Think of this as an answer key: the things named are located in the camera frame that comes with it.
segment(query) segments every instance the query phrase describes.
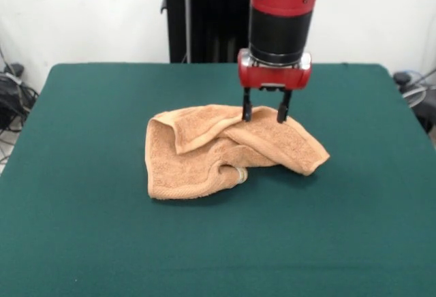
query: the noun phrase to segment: white wall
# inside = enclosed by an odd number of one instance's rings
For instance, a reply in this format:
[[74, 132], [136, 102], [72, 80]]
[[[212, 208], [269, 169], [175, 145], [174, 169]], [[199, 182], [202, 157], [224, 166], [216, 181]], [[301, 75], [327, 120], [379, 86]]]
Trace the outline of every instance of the white wall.
[[[162, 0], [0, 0], [0, 42], [41, 89], [60, 62], [167, 62]], [[436, 65], [436, 0], [318, 0], [307, 49], [315, 62]]]

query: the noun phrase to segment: cable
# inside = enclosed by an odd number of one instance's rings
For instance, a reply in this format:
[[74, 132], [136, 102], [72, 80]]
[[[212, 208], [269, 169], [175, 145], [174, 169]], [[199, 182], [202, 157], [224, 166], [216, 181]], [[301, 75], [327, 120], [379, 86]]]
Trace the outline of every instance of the cable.
[[415, 80], [415, 81], [413, 81], [413, 82], [410, 82], [410, 83], [407, 85], [407, 87], [413, 86], [414, 84], [419, 84], [420, 82], [426, 80], [428, 77], [432, 76], [433, 74], [436, 74], [436, 69], [433, 69], [433, 70], [431, 70], [428, 74], [426, 74], [426, 75], [424, 75], [424, 76], [421, 76], [421, 78], [419, 78], [419, 79], [417, 79], [417, 80]]
[[415, 106], [417, 106], [418, 104], [421, 104], [422, 101], [425, 100], [425, 98], [427, 97], [427, 91], [433, 91], [433, 90], [436, 90], [436, 85], [429, 86], [429, 87], [425, 87], [425, 86], [420, 85], [418, 88], [413, 89], [411, 91], [407, 91], [406, 93], [404, 93], [403, 98], [407, 99], [408, 97], [422, 93], [421, 97], [418, 100], [413, 101], [412, 103], [409, 103], [409, 107], [414, 108]]
[[3, 162], [4, 161], [7, 161], [7, 159], [9, 159], [9, 156], [11, 156], [10, 154], [9, 155], [6, 155], [6, 156], [4, 156], [2, 159], [0, 159], [0, 164], [3, 164]]
[[6, 67], [12, 72], [12, 74], [14, 76], [16, 76], [14, 68], [6, 61], [5, 55], [3, 54], [3, 51], [1, 50], [1, 46], [0, 46], [0, 57], [1, 57], [1, 60], [3, 61], [3, 63], [6, 65]]
[[406, 69], [406, 70], [403, 70], [402, 72], [407, 72], [408, 74], [416, 74], [416, 75], [418, 75], [420, 78], [423, 77], [423, 75], [422, 75], [420, 72], [415, 71], [415, 70], [408, 70], [408, 69]]
[[19, 116], [23, 125], [38, 97], [20, 78], [0, 72], [0, 129], [20, 132], [10, 127], [11, 122]]
[[13, 142], [8, 142], [8, 141], [6, 141], [6, 140], [4, 140], [4, 139], [1, 139], [0, 138], [0, 142], [2, 142], [2, 143], [4, 143], [4, 144], [7, 144], [7, 145], [10, 145], [10, 146], [15, 146], [15, 144], [13, 143]]
[[21, 132], [21, 129], [12, 129], [11, 127], [7, 127], [6, 131], [14, 132], [15, 134], [17, 134], [18, 132]]

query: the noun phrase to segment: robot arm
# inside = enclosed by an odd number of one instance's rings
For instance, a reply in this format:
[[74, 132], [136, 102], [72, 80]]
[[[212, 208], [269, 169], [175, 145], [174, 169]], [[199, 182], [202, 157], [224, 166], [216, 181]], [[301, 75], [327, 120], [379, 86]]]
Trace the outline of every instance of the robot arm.
[[284, 92], [277, 120], [286, 120], [294, 89], [306, 87], [311, 57], [304, 53], [315, 0], [251, 0], [249, 47], [238, 56], [243, 119], [251, 119], [250, 89]]

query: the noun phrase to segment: green table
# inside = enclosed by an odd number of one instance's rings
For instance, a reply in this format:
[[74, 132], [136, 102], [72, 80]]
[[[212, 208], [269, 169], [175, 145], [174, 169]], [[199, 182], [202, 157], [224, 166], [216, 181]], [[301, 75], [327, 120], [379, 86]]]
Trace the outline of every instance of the green table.
[[241, 100], [235, 65], [54, 67], [0, 178], [0, 295], [435, 296], [436, 153], [378, 65], [315, 65], [295, 93], [331, 154], [315, 175], [149, 199], [147, 121]]

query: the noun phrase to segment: orange towel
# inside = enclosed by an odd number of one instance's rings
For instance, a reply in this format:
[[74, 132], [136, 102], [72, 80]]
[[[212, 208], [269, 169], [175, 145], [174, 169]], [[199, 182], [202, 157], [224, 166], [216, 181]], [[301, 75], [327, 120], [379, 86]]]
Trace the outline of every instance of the orange towel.
[[290, 117], [253, 109], [242, 121], [241, 108], [209, 105], [164, 112], [147, 126], [145, 162], [149, 195], [160, 200], [208, 196], [247, 180], [247, 168], [281, 164], [308, 176], [330, 156]]

